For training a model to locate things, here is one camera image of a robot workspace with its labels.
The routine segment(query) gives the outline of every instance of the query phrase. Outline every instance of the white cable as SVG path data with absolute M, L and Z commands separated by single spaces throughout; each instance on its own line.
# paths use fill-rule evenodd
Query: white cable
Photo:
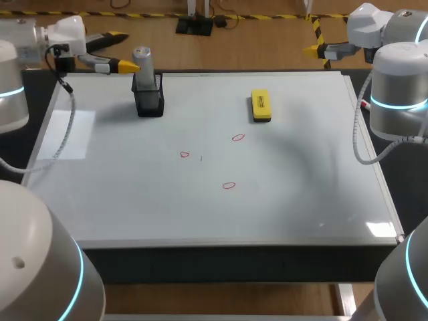
M 356 108 L 355 108 L 355 116 L 354 116 L 354 130 L 352 133 L 352 145 L 354 147 L 355 157 L 358 160 L 358 162 L 360 162 L 363 165 L 371 165 L 371 164 L 375 164 L 375 163 L 379 162 L 381 159 L 383 159 L 385 156 L 387 156 L 395 147 L 403 144 L 404 142 L 412 142 L 414 144 L 428 144 L 428 140 L 426 140 L 420 136 L 401 137 L 400 139 L 390 143 L 390 145 L 388 145 L 388 147 L 386 147 L 386 149 L 384 149 L 382 151 L 382 153 L 380 153 L 374 159 L 365 160 L 365 159 L 361 158 L 360 154 L 358 153 L 358 146 L 357 146 L 357 141 L 356 141 L 357 132 L 358 132 L 358 117 L 360 114 L 362 97 L 364 96 L 364 93 L 366 92 L 366 89 L 367 89 L 368 85 L 370 84 L 370 81 L 372 80 L 372 75 L 373 75 L 373 70 L 368 74 L 367 79 L 364 82 L 364 85 L 362 85 L 360 94 L 358 95 L 358 100 L 356 102 Z
M 60 147 L 58 148 L 56 153 L 52 156 L 52 158 L 49 159 L 48 163 L 46 163 L 40 167 L 35 167 L 32 169 L 17 169 L 16 167 L 13 167 L 13 166 L 7 164 L 4 159 L 0 158 L 0 165 L 2 167 L 4 167 L 5 169 L 7 169 L 8 171 L 18 173 L 18 174 L 39 172 L 39 171 L 42 171 L 42 170 L 48 168 L 49 166 L 53 165 L 53 163 L 58 159 L 58 157 L 60 157 L 62 150 L 66 146 L 68 137 L 70 136 L 70 132 L 72 130 L 73 121 L 74 121 L 74 114 L 76 113 L 76 98 L 74 97 L 74 93 L 70 93 L 70 100 L 72 101 L 72 108 L 71 108 L 71 112 L 70 112 L 70 120 L 68 121 L 66 133 L 64 134 L 64 138 L 61 142 Z

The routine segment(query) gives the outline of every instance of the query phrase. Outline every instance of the small red mark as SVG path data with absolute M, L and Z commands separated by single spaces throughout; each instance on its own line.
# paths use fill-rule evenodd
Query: small red mark
M 238 134 L 238 135 L 236 135 L 236 136 L 234 136 L 234 137 L 232 137 L 232 140 L 234 141 L 234 142 L 239 142 L 242 138 L 244 138 L 245 137 L 245 134 Z
M 228 182 L 228 183 L 224 183 L 223 184 L 223 188 L 224 189 L 232 189 L 232 188 L 234 188 L 235 187 L 235 183 L 234 182 Z

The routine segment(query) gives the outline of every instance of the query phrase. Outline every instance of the pen holder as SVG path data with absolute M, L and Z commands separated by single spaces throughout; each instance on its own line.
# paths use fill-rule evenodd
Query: pen holder
M 152 88 L 137 88 L 135 74 L 132 77 L 131 90 L 134 93 L 136 111 L 138 117 L 162 117 L 163 116 L 163 89 L 162 74 L 155 74 L 155 85 Z

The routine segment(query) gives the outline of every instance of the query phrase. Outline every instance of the yellow black hazard tape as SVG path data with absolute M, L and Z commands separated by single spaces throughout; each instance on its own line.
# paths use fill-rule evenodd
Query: yellow black hazard tape
M 103 11 L 18 11 L 18 10 L 0 10 L 0 15 L 81 15 L 85 16 L 104 16 L 104 17 L 129 17 L 129 18 L 178 18 L 186 16 L 180 13 L 120 13 Z M 305 15 L 224 15 L 226 19 L 243 20 L 274 20 L 274 19 L 308 19 Z M 341 18 L 348 15 L 311 15 L 311 18 Z
M 312 22 L 312 27 L 314 28 L 314 31 L 315 31 L 315 36 L 316 36 L 316 41 L 318 43 L 318 46 L 323 48 L 324 46 L 326 46 L 326 42 L 324 41 L 324 37 L 322 36 L 322 33 L 321 33 L 320 18 L 314 17 L 311 15 L 310 19 Z M 322 60 L 322 64 L 324 65 L 324 69 L 327 69 L 327 70 L 332 69 L 330 60 L 324 58 Z

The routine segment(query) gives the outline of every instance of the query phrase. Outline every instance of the cable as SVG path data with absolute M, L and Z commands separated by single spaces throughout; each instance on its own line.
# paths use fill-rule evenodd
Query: cable
M 45 60 L 46 60 L 47 66 L 49 67 L 51 72 L 55 75 L 55 77 L 57 78 L 57 81 L 60 83 L 60 85 L 68 92 L 68 94 L 70 95 L 70 100 L 72 101 L 72 107 L 71 107 L 71 112 L 70 112 L 70 120 L 68 121 L 66 133 L 64 134 L 64 138 L 60 144 L 60 147 L 56 151 L 56 153 L 52 156 L 52 158 L 49 160 L 48 163 L 46 163 L 40 167 L 33 167 L 32 169 L 18 169 L 16 167 L 9 165 L 4 159 L 0 158 L 0 166 L 4 167 L 5 169 L 7 169 L 8 171 L 11 171 L 13 173 L 17 173 L 17 174 L 35 173 L 35 172 L 42 171 L 42 170 L 50 167 L 51 165 L 53 165 L 53 163 L 58 159 L 58 157 L 60 157 L 61 152 L 63 151 L 64 147 L 66 146 L 68 137 L 70 136 L 70 132 L 72 131 L 74 115 L 76 114 L 76 98 L 74 97 L 73 88 L 67 82 L 65 82 L 63 79 L 61 79 L 60 75 L 52 68 L 49 61 L 47 60 L 48 53 L 50 52 L 50 50 L 52 48 L 55 48 L 55 47 L 61 48 L 62 45 L 51 45 L 50 47 L 48 47 L 46 49 L 46 52 L 45 52 Z
M 361 158 L 360 154 L 358 153 L 358 146 L 357 146 L 357 141 L 356 141 L 357 132 L 358 132 L 358 117 L 360 114 L 362 97 L 364 96 L 364 93 L 366 92 L 366 89 L 372 80 L 372 76 L 373 76 L 373 70 L 368 74 L 367 79 L 364 82 L 364 85 L 362 85 L 360 94 L 358 95 L 358 100 L 356 102 L 355 115 L 354 115 L 354 130 L 352 132 L 352 145 L 354 147 L 354 154 L 355 154 L 355 157 L 358 160 L 358 162 L 360 162 L 363 165 L 371 165 L 371 164 L 375 164 L 375 163 L 381 161 L 395 147 L 397 147 L 397 146 L 399 146 L 405 142 L 410 142 L 413 144 L 428 144 L 428 140 L 426 138 L 421 137 L 421 136 L 405 136 L 405 137 L 401 137 L 400 139 L 390 143 L 390 145 L 388 145 L 386 147 L 386 149 L 384 149 L 382 151 L 382 153 L 380 153 L 374 159 L 364 160 Z
M 130 4 L 131 4 L 131 0 L 128 0 L 128 2 L 126 4 L 117 7 L 117 6 L 113 5 L 113 0 L 110 0 L 110 8 L 112 8 L 112 9 L 124 9 L 124 8 L 128 7 Z
M 226 27 L 225 27 L 225 29 L 227 29 L 227 30 L 235 29 L 235 28 L 238 26 L 238 24 L 239 24 L 239 15 L 238 15 L 238 12 L 236 12 L 236 11 L 235 11 L 235 10 L 233 10 L 233 9 L 225 9 L 224 7 L 222 7 L 222 6 L 221 6 L 221 4 L 220 4 L 219 0 L 215 0 L 215 2 L 216 2 L 216 4 L 219 6 L 219 8 L 220 8 L 221 10 L 223 10 L 223 11 L 228 11 L 228 12 L 233 12 L 233 13 L 236 15 L 236 23 L 235 23 L 235 25 L 234 25 L 233 27 L 230 27 L 230 28 L 226 28 Z
M 210 18 L 214 18 L 215 17 L 215 9 L 214 6 L 211 4 L 211 0 L 209 0 L 209 7 L 213 10 L 213 14 L 210 16 Z

